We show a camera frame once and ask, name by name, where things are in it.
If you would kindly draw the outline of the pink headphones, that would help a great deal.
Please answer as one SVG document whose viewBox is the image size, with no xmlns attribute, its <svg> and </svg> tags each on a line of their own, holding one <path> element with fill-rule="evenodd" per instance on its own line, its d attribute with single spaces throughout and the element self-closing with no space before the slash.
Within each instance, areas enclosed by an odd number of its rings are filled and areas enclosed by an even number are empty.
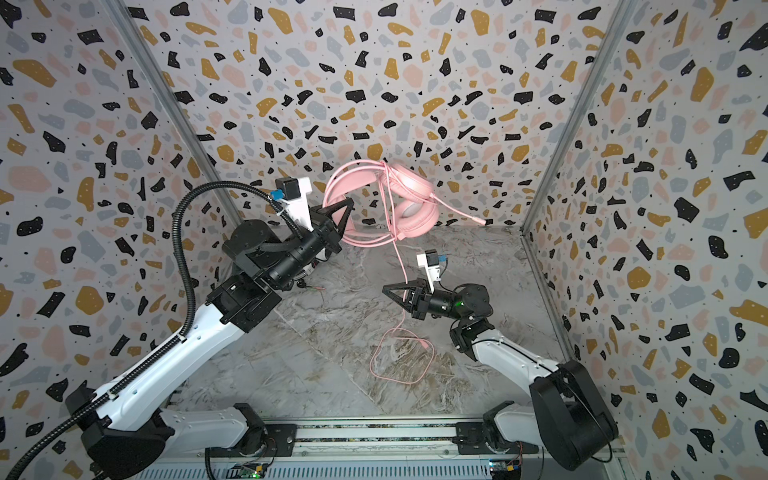
<svg viewBox="0 0 768 480">
<path fill-rule="evenodd" d="M 438 222 L 440 209 L 448 209 L 479 225 L 486 221 L 454 208 L 435 193 L 434 185 L 402 164 L 382 160 L 353 160 L 331 175 L 324 191 L 323 204 L 330 206 L 356 190 L 369 185 L 378 187 L 384 209 L 387 232 L 374 236 L 347 224 L 343 241 L 360 248 L 374 248 L 416 238 L 430 231 Z"/>
</svg>

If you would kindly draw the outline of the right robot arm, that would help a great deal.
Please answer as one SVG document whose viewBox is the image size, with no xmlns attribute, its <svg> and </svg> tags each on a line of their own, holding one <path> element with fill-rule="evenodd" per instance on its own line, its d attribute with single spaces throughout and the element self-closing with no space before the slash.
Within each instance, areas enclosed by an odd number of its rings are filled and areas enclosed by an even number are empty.
<svg viewBox="0 0 768 480">
<path fill-rule="evenodd" d="M 587 369 L 576 360 L 544 358 L 504 336 L 489 321 L 493 308 L 485 286 L 468 283 L 454 290 L 434 289 L 419 278 L 388 284 L 382 291 L 415 319 L 451 319 L 449 334 L 459 353 L 528 393 L 528 409 L 505 401 L 487 411 L 481 422 L 458 425 L 461 453 L 506 453 L 536 445 L 573 471 L 618 437 L 618 425 Z"/>
</svg>

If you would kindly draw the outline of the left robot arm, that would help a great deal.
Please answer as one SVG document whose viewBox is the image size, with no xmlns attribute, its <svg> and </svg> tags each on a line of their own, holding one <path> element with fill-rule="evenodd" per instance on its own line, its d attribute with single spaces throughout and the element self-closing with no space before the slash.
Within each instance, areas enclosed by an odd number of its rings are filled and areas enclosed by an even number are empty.
<svg viewBox="0 0 768 480">
<path fill-rule="evenodd" d="M 353 202 L 308 209 L 310 227 L 280 240 L 261 220 L 247 220 L 222 245 L 232 275 L 194 315 L 191 329 L 166 339 L 136 364 L 98 389 L 82 387 L 66 400 L 71 413 L 105 401 L 77 424 L 88 456 L 110 479 L 132 477 L 163 455 L 219 449 L 262 454 L 267 427 L 246 403 L 218 411 L 172 412 L 164 401 L 212 356 L 253 330 L 280 303 L 281 292 L 321 254 L 338 253 Z"/>
</svg>

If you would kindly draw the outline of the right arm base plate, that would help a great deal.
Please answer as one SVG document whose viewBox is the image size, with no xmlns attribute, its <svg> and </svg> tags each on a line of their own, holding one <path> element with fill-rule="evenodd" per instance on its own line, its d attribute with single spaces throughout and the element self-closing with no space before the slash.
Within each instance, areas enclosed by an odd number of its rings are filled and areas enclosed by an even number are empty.
<svg viewBox="0 0 768 480">
<path fill-rule="evenodd" d="M 455 424 L 452 442 L 460 455 L 537 454 L 539 447 L 525 442 L 505 440 L 489 422 L 459 422 Z"/>
</svg>

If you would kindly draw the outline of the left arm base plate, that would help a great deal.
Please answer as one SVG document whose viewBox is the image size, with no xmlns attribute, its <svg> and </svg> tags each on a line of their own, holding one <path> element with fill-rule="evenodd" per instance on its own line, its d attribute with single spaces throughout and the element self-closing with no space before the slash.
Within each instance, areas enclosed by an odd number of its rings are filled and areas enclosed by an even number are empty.
<svg viewBox="0 0 768 480">
<path fill-rule="evenodd" d="M 212 458 L 270 459 L 290 457 L 297 438 L 296 424 L 267 424 L 249 428 L 233 447 L 210 449 Z"/>
</svg>

